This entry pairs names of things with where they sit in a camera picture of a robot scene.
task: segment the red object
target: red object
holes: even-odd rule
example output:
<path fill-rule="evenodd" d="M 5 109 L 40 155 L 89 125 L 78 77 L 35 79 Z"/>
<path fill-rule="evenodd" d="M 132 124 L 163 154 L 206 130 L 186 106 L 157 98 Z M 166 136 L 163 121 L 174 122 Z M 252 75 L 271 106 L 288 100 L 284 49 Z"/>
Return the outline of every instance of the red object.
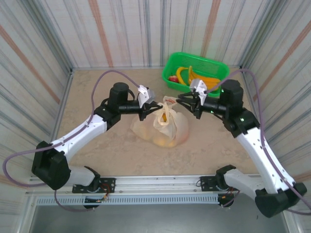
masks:
<path fill-rule="evenodd" d="M 177 78 L 175 75 L 170 76 L 170 77 L 169 77 L 169 80 L 170 80 L 171 82 L 179 83 L 178 78 Z"/>

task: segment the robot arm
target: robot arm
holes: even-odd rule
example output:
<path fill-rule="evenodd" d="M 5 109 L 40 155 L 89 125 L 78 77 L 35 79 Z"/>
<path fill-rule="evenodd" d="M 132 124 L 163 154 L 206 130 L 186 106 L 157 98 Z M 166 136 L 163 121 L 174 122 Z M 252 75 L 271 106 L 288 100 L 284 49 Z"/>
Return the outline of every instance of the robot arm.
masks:
<path fill-rule="evenodd" d="M 45 182 L 53 190 L 59 189 L 65 184 L 80 184 L 91 186 L 94 190 L 98 187 L 100 175 L 89 167 L 68 166 L 78 150 L 100 134 L 105 133 L 121 119 L 122 114 L 138 114 L 140 120 L 162 106 L 154 102 L 154 93 L 139 86 L 139 95 L 134 99 L 133 92 L 125 83 L 116 83 L 110 89 L 109 98 L 103 100 L 102 104 L 95 109 L 92 120 L 90 117 L 67 135 L 48 144 L 43 141 L 38 144 L 37 149 L 50 145 L 60 144 L 51 150 L 35 153 L 32 173 Z M 86 128 L 79 134 L 70 138 L 83 127 Z"/>
<path fill-rule="evenodd" d="M 260 139 L 260 125 L 250 111 L 243 108 L 243 89 L 235 80 L 223 83 L 220 98 L 208 97 L 207 87 L 201 80 L 193 80 L 191 92 L 179 95 L 177 102 L 192 112 L 197 119 L 202 112 L 221 116 L 225 128 L 248 152 L 261 178 L 250 178 L 234 166 L 228 165 L 216 171 L 216 180 L 221 189 L 234 187 L 254 199 L 259 210 L 267 217 L 295 205 L 299 198 L 283 182 L 265 155 Z M 303 183 L 295 183 L 286 172 L 264 138 L 264 144 L 277 168 L 285 179 L 301 195 L 307 190 Z"/>

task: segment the beige floor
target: beige floor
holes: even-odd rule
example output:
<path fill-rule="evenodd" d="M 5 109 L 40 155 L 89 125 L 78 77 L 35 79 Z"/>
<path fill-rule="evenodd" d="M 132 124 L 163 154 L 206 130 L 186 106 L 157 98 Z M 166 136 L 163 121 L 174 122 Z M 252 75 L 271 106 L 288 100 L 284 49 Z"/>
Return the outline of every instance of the beige floor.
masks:
<path fill-rule="evenodd" d="M 138 84 L 155 91 L 156 101 L 163 96 L 177 97 L 178 91 L 169 89 L 161 78 L 161 69 L 122 70 Z M 70 88 L 59 136 L 81 124 L 91 111 L 90 94 L 102 70 L 76 71 Z M 102 79 L 95 93 L 95 105 L 108 97 L 115 82 L 127 82 L 111 73 Z M 137 94 L 136 88 L 129 84 Z M 174 108 L 189 120 L 190 136 L 175 148 L 160 148 L 144 141 L 130 130 L 133 115 L 122 119 L 105 134 L 98 136 L 82 148 L 70 162 L 74 166 L 89 166 L 101 175 L 193 175 L 213 174 L 228 164 L 244 173 L 257 173 L 252 160 L 243 147 L 224 128 L 222 122 L 211 114 L 203 114 L 201 120 L 177 105 Z"/>

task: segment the green plastic basket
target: green plastic basket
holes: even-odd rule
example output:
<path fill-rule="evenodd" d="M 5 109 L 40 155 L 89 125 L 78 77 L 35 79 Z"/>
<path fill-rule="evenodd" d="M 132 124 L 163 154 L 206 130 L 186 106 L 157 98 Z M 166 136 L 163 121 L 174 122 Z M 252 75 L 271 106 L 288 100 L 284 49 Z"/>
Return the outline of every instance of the green plastic basket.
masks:
<path fill-rule="evenodd" d="M 223 80 L 229 75 L 229 67 L 222 63 L 213 61 L 207 58 L 191 55 L 184 52 L 173 53 L 164 70 L 162 72 L 162 78 L 167 83 L 167 86 L 172 89 L 176 89 L 182 92 L 190 92 L 188 84 L 188 70 L 183 70 L 180 74 L 187 86 L 180 83 L 171 82 L 169 77 L 175 75 L 179 67 L 189 67 L 192 66 L 193 71 L 199 75 L 205 77 L 217 78 Z M 209 93 L 211 97 L 219 97 L 220 88 L 218 90 Z"/>

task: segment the plastic bag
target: plastic bag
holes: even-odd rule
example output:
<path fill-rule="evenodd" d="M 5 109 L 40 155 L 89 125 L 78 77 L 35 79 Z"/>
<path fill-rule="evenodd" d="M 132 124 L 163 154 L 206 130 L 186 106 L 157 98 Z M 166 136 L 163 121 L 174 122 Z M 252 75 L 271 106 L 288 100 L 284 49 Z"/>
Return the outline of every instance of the plastic bag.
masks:
<path fill-rule="evenodd" d="M 163 103 L 159 103 L 163 108 L 148 115 L 144 121 L 135 117 L 131 130 L 160 147 L 171 148 L 183 143 L 189 135 L 188 119 L 172 109 L 175 104 L 176 98 L 165 96 Z"/>

